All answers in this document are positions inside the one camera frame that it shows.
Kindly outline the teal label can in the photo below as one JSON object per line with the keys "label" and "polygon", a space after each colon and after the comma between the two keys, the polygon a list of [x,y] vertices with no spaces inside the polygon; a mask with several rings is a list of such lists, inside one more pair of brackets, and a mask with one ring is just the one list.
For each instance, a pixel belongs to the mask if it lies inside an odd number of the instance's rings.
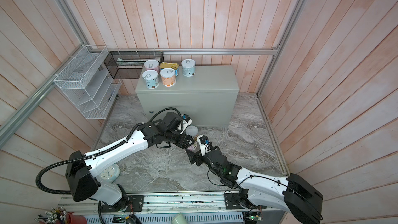
{"label": "teal label can", "polygon": [[146,70],[142,74],[142,78],[145,82],[146,88],[154,89],[159,86],[159,74],[156,70]]}

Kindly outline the orange label pull-tab can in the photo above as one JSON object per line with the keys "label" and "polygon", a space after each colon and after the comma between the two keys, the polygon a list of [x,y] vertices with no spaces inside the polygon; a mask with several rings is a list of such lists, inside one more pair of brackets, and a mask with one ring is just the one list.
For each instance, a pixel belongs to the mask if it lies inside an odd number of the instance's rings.
{"label": "orange label pull-tab can", "polygon": [[160,71],[162,84],[165,87],[172,87],[176,84],[176,74],[173,68],[164,68]]}

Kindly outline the gold rectangular tin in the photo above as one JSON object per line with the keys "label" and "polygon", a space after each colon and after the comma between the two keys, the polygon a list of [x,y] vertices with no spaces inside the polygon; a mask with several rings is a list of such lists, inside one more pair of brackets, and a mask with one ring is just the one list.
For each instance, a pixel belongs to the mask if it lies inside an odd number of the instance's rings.
{"label": "gold rectangular tin", "polygon": [[175,76],[178,76],[179,74],[179,64],[178,63],[168,63],[168,62],[162,62],[159,65],[160,70],[166,69],[166,68],[172,68],[175,71]]}

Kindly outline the pink label can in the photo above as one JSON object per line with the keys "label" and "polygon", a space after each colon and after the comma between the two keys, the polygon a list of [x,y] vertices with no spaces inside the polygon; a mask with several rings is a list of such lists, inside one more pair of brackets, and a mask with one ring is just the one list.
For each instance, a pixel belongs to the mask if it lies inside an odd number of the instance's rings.
{"label": "pink label can", "polygon": [[147,60],[144,63],[144,67],[145,67],[146,70],[154,70],[157,73],[160,72],[159,62],[157,60]]}

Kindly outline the blue label can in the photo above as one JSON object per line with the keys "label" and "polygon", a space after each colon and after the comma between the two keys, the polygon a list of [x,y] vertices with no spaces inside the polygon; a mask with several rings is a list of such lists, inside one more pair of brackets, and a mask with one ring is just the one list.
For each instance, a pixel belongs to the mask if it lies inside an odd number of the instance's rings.
{"label": "blue label can", "polygon": [[195,75],[196,62],[192,59],[185,59],[181,62],[183,76],[192,77]]}

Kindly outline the red label can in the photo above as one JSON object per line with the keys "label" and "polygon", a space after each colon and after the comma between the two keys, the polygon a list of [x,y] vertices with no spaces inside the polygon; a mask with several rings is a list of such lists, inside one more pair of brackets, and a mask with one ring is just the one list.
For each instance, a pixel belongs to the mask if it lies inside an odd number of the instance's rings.
{"label": "red label can", "polygon": [[192,144],[190,147],[188,147],[187,150],[196,152],[197,148],[198,148],[198,143],[194,142],[194,144]]}

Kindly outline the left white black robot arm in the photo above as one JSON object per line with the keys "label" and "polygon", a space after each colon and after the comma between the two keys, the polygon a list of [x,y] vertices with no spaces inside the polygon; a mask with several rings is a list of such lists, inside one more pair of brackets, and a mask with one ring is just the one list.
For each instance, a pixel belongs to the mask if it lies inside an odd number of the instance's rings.
{"label": "left white black robot arm", "polygon": [[99,150],[72,153],[65,177],[73,200],[97,200],[115,211],[126,209],[129,197],[123,187],[107,182],[101,173],[129,155],[163,142],[187,149],[193,144],[193,138],[184,134],[184,130],[191,123],[188,115],[168,112],[162,120],[138,124],[125,138]]}

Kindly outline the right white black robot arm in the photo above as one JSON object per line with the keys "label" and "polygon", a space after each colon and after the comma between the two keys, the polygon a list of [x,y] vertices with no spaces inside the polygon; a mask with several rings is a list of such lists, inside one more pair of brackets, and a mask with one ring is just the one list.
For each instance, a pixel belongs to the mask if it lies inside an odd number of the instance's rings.
{"label": "right white black robot arm", "polygon": [[245,208],[276,208],[291,213],[303,224],[319,224],[323,220],[323,195],[297,174],[274,177],[255,173],[229,162],[219,148],[188,148],[186,152],[191,164],[206,165],[222,186],[239,189],[236,199]]}

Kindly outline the grey metal cabinet counter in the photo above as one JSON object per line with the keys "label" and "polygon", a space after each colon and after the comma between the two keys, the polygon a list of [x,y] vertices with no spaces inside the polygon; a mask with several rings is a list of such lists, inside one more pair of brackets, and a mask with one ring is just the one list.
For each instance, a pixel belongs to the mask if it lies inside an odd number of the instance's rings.
{"label": "grey metal cabinet counter", "polygon": [[176,85],[148,89],[140,78],[135,92],[147,118],[166,107],[187,114],[197,127],[227,127],[230,124],[239,87],[230,65],[197,66],[195,75],[178,75]]}

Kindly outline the orange can white lid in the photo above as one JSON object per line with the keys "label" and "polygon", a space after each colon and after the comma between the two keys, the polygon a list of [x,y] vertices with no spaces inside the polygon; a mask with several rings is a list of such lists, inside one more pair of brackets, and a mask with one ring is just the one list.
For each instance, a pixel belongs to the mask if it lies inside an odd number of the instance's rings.
{"label": "orange can white lid", "polygon": [[195,136],[198,135],[199,130],[198,130],[198,128],[197,128],[196,126],[190,125],[190,126],[188,126],[188,127],[185,129],[184,132],[185,132],[186,135],[190,135],[190,136],[192,136],[192,137],[195,137]]}

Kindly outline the white cup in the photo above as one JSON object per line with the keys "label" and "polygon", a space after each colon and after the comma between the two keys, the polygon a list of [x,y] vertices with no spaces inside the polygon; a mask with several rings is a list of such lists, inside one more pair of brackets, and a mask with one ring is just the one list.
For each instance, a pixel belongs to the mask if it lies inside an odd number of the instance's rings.
{"label": "white cup", "polygon": [[177,214],[171,221],[171,224],[188,224],[183,214]]}

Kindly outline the red cup with tools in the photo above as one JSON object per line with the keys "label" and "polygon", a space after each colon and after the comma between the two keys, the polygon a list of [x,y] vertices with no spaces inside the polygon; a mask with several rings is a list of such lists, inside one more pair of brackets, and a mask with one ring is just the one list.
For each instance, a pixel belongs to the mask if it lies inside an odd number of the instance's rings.
{"label": "red cup with tools", "polygon": [[74,212],[68,212],[64,207],[52,208],[39,214],[35,220],[37,224],[87,224],[84,216],[75,215]]}

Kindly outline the aluminium front rail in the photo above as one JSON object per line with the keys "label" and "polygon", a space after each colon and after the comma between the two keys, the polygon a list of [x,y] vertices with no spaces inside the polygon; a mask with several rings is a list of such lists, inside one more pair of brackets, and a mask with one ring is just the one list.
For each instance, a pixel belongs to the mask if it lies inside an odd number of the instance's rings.
{"label": "aluminium front rail", "polygon": [[[135,201],[138,205],[131,207],[127,205],[124,211],[116,211],[106,213],[110,214],[168,214],[168,213],[222,213],[222,212],[243,212],[249,211],[250,208],[242,206],[233,206],[232,203],[227,203],[224,194],[231,194],[227,191],[187,191],[187,192],[147,192],[147,193],[131,193],[128,194],[131,198],[138,198],[144,196],[142,201]],[[73,201],[72,196],[64,195],[58,204],[60,207],[66,208],[69,212],[74,212],[79,215],[98,214],[98,201],[84,200],[81,202]]]}

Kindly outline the aluminium rail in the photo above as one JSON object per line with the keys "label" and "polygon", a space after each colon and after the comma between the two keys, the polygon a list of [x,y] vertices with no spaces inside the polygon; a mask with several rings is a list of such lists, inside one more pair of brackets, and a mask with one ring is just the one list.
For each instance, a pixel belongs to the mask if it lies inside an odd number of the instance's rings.
{"label": "aluminium rail", "polygon": [[276,55],[278,48],[106,48],[109,52],[161,52],[164,55]]}
{"label": "aluminium rail", "polygon": [[5,121],[1,126],[1,148],[10,140],[16,131],[24,124],[30,115],[43,102],[48,94],[55,88],[55,79],[68,63],[76,58],[76,55],[85,47],[79,45],[75,50],[61,63],[61,65],[48,76],[48,78],[28,97],[24,103]]}
{"label": "aluminium rail", "polygon": [[[138,205],[131,207],[127,205],[124,211],[116,211],[106,213],[110,214],[168,214],[168,213],[222,213],[222,212],[243,212],[249,211],[250,208],[242,206],[233,206],[232,203],[227,203],[224,194],[231,194],[227,191],[187,191],[187,192],[147,192],[147,193],[131,193],[128,194],[131,198],[138,198],[144,196],[142,201],[135,201]],[[73,201],[72,196],[64,195],[58,204],[60,207],[66,208],[69,212],[74,212],[79,215],[98,214],[98,201],[84,200],[81,202]]]}

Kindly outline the black mesh wall basket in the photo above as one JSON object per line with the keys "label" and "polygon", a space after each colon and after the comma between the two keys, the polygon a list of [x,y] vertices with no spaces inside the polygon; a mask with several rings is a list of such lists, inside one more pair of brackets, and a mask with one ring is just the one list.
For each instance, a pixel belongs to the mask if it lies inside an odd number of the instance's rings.
{"label": "black mesh wall basket", "polygon": [[113,79],[139,79],[145,69],[145,62],[164,62],[162,52],[150,51],[111,51],[104,64]]}

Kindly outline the aluminium back rail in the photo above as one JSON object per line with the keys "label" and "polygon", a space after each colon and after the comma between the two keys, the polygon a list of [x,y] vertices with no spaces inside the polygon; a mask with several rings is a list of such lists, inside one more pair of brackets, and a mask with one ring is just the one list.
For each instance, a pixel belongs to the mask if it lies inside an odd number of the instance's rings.
{"label": "aluminium back rail", "polygon": [[164,55],[276,55],[278,48],[106,48],[109,52],[161,52]]}

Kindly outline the aluminium left rail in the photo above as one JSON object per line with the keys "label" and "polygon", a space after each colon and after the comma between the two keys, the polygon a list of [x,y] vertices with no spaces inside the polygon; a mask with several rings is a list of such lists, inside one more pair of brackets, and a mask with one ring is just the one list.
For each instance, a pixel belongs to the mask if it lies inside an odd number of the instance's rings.
{"label": "aluminium left rail", "polygon": [[48,76],[48,78],[28,97],[24,103],[5,121],[1,126],[1,148],[10,140],[16,131],[24,124],[30,115],[43,102],[48,94],[55,88],[55,79],[68,63],[76,58],[76,55],[85,47],[79,45],[75,50],[61,63],[61,65]]}

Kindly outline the aluminium right post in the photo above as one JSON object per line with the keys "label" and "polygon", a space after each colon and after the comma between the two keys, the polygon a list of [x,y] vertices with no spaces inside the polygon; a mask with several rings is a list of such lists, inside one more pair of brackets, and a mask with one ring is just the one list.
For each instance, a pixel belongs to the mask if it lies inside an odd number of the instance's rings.
{"label": "aluminium right post", "polygon": [[269,55],[263,66],[262,74],[258,80],[255,93],[257,96],[262,94],[269,77],[275,66],[275,60],[283,51],[286,42],[296,25],[296,22],[301,14],[301,11],[306,3],[306,0],[280,0],[271,27],[269,29],[268,37],[265,45],[272,45],[272,50],[275,52]]}

